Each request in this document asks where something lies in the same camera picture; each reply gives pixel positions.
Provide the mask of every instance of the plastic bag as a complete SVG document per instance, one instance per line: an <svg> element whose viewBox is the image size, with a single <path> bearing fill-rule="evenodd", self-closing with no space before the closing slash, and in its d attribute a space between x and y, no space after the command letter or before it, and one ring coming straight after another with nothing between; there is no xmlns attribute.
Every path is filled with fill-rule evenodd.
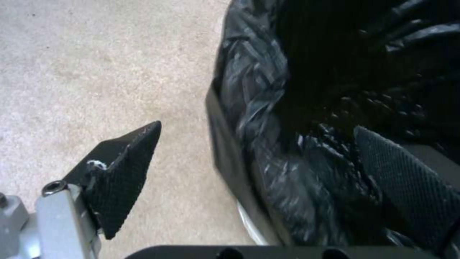
<svg viewBox="0 0 460 259"><path fill-rule="evenodd" d="M246 210L260 206L285 244L418 246L363 171L353 129L460 162L459 10L233 1L207 107L218 169L240 201L255 196Z"/></svg>

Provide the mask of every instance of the hole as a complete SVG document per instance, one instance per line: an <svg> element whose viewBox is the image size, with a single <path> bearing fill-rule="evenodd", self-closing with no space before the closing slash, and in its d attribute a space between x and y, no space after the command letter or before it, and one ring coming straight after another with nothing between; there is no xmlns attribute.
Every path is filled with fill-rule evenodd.
<svg viewBox="0 0 460 259"><path fill-rule="evenodd" d="M322 253L322 259L350 259L350 257L342 250L327 249Z"/></svg>
<svg viewBox="0 0 460 259"><path fill-rule="evenodd" d="M236 249L226 248L217 255L216 259L243 259L243 255Z"/></svg>
<svg viewBox="0 0 460 259"><path fill-rule="evenodd" d="M60 182L53 182L53 183L50 183L50 185L48 185L46 187L46 190L48 191L54 191L56 190L57 188L59 188L61 186L61 183Z"/></svg>

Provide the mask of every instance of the beige carpet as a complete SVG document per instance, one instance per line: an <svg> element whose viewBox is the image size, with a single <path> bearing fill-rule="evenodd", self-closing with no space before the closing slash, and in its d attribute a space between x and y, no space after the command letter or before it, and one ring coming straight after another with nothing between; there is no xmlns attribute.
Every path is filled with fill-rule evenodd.
<svg viewBox="0 0 460 259"><path fill-rule="evenodd" d="M204 107L227 5L0 1L0 191L33 210L97 143L161 120L146 185L101 257L252 244L214 170Z"/></svg>

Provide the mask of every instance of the black trash can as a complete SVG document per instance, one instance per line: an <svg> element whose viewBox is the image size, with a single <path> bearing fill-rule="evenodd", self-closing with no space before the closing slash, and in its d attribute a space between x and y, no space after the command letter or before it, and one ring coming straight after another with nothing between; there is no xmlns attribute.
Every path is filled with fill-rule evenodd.
<svg viewBox="0 0 460 259"><path fill-rule="evenodd" d="M232 1L214 161L270 243L455 245L459 21L455 0Z"/></svg>

